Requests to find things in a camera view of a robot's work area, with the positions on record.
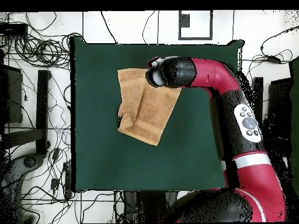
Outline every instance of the black metal stand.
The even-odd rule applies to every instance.
[[[4,134],[2,137],[2,149],[10,149],[36,141],[36,153],[46,155],[48,142],[48,82],[51,72],[38,71],[37,99],[36,99],[36,129],[30,131],[17,131]]]

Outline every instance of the red robot arm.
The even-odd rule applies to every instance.
[[[147,65],[146,77],[152,86],[208,91],[226,186],[249,203],[251,222],[284,221],[286,207],[280,182],[263,148],[253,111],[232,70],[222,62],[182,57],[154,58]]]

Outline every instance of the brown towel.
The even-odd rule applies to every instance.
[[[157,146],[181,88],[154,88],[148,84],[147,69],[121,69],[118,72],[122,103],[119,131]]]

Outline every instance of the white floor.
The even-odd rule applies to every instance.
[[[144,40],[149,44],[221,44],[225,45],[232,39],[243,39],[245,45],[242,53],[242,70],[244,74],[247,74],[249,65],[252,58],[255,55],[261,54],[260,46],[263,41],[267,38],[274,36],[281,31],[288,29],[293,26],[299,25],[298,11],[294,10],[214,10],[213,16],[213,40],[193,40],[193,41],[182,41],[178,40],[178,11],[135,11],[135,12],[103,12],[107,24],[111,33],[114,35],[118,43],[129,43],[129,44],[144,44]],[[191,24],[192,20],[195,20],[199,16],[202,18],[201,33],[194,33],[194,36],[206,35],[208,29],[208,21],[206,16],[200,13],[191,13]],[[32,26],[36,29],[43,29],[48,26],[54,18],[54,12],[37,12],[29,13],[29,18]],[[14,13],[11,15],[11,22],[27,22],[25,15],[22,13]],[[113,38],[107,31],[103,18],[100,12],[57,12],[57,19],[48,29],[42,32],[43,35],[65,35],[69,33],[79,33],[83,35],[87,43],[114,43]],[[53,40],[61,41],[61,37],[53,37]],[[293,59],[299,56],[299,33],[294,30],[289,33],[284,33],[276,38],[269,40],[264,44],[264,53],[268,55],[276,55],[279,52],[290,49],[293,52]],[[284,60],[290,59],[290,53],[282,53]],[[9,65],[21,68],[23,73],[23,83],[33,88],[37,87],[37,70],[38,68],[27,64],[20,59],[16,54],[11,54],[5,60],[5,63]],[[66,138],[66,143],[70,144],[70,131],[64,131],[64,128],[69,128],[71,124],[70,113],[67,109],[67,105],[62,98],[60,91],[70,84],[69,72],[65,69],[50,68],[53,75],[53,79],[50,80],[50,93],[49,96],[49,107],[55,106],[50,112],[49,119],[49,131],[48,138],[52,143],[52,147],[60,140],[63,135],[63,139]],[[288,78],[290,71],[288,64],[275,65],[267,62],[262,63],[260,66],[252,70],[252,76],[264,77],[265,90],[264,99],[267,99],[267,86],[273,80]],[[22,106],[27,110],[33,125],[35,125],[36,119],[36,94],[28,87],[23,87],[26,91],[28,101],[24,101]],[[70,101],[70,90],[66,91],[66,98]],[[20,128],[30,128],[31,124],[25,112],[23,112],[23,122],[21,124],[10,124],[9,131],[15,132],[20,131]],[[66,148],[64,143],[60,144],[60,148]],[[18,148],[12,155],[12,158],[16,158],[20,155],[24,155],[28,152],[34,151],[34,143],[29,143]],[[62,164],[68,159],[70,160],[70,150],[67,151],[67,157],[64,155],[63,158],[56,165],[56,172],[61,171]],[[44,162],[41,168],[29,173],[26,179],[30,179],[33,176],[40,174],[44,175],[33,178],[29,181],[25,181],[22,188],[22,193],[28,193],[33,186],[43,186],[45,191],[50,190],[51,176],[48,169],[47,162]],[[65,209],[67,213],[60,219],[59,223],[77,223],[75,217],[75,211],[77,212],[77,219],[79,221],[80,211],[83,211],[89,207],[95,200],[98,194],[112,194],[113,192],[107,191],[86,191],[76,195],[70,208]],[[187,191],[181,191],[179,196],[181,197],[187,193]],[[58,191],[57,198],[63,198],[61,189]],[[113,195],[101,195],[97,197],[97,201],[90,209],[85,212],[84,223],[106,223],[112,219],[113,215]],[[58,214],[63,207],[67,206],[62,203],[49,204],[51,197],[45,195],[41,190],[37,191],[32,195],[28,195],[23,200],[25,208],[30,208],[32,211],[36,211],[40,214],[39,223],[50,223],[53,218]],[[117,204],[118,213],[121,214],[123,205]]]

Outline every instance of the green tabletop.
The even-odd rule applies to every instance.
[[[75,38],[76,191],[223,187],[206,91],[182,89],[158,146],[152,146],[117,130],[117,70],[146,68],[151,58],[172,55],[237,69],[241,45],[84,44]]]

